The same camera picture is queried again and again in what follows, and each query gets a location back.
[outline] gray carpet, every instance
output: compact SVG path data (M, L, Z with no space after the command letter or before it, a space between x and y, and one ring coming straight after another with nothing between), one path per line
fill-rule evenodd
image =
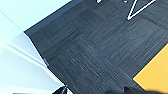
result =
M149 1L139 0L134 13ZM25 33L74 94L123 92L124 86L142 89L133 77L168 42L168 1L157 0L127 21L132 3L83 0Z

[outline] white marking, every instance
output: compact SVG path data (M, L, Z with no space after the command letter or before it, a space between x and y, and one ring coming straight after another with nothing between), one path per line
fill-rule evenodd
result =
M100 3L101 2L101 0L97 0L97 3Z
M143 10L144 10L145 8L147 8L149 5L151 5L152 3L154 3L156 0L152 0L151 2L149 2L148 4L146 4L143 8L139 9L136 13L134 13L133 15L131 15L132 12L133 12L133 10L134 10L134 7L135 7L137 1L138 1L138 0L135 0L135 1L134 1L133 5L132 5L132 8L131 8L131 10L130 10L130 12L129 12L129 15L128 15L128 17L127 17L127 20L130 20L131 18L133 18L134 16L136 16L138 13L140 13L141 11L143 11Z
M124 3L127 3L128 1L127 0L124 0Z

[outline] white panel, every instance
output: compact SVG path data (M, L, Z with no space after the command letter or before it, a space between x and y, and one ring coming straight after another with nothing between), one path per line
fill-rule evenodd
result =
M63 84L46 68L0 41L0 85L54 92Z
M19 34L11 42L15 46L19 47L20 50L24 51L25 54L29 55L29 57L31 57L32 59L34 58L37 61L37 63L41 63L44 66L46 66L40 54L36 50L35 46L25 33Z
M0 0L3 11L23 31L71 0Z
M7 86L7 85L0 85L1 91L0 94L52 94L53 91L50 90L41 90L41 89L33 89L33 88L23 88L23 87L16 87L16 86Z
M5 15L0 11L0 37L6 40L12 40L23 31L20 30L14 23L12 23Z

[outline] white arrow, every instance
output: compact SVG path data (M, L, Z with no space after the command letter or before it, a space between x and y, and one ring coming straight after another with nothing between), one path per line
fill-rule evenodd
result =
M146 4L145 6L143 6L141 9L139 9L136 13L132 14L133 10L134 10L134 7L136 5L138 0L135 0L133 5L132 5L132 8L129 12L129 15L127 17L127 20L130 20L131 18L133 18L134 16L136 16L138 13L140 13L142 10L144 10L145 8L147 8L149 5L151 5L152 3L154 3L156 0L152 0L151 2L149 2L148 4Z

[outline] yellow surface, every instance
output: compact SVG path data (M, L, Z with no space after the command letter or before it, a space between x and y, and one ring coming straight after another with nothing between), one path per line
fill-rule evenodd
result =
M168 44L134 77L143 89L168 93Z

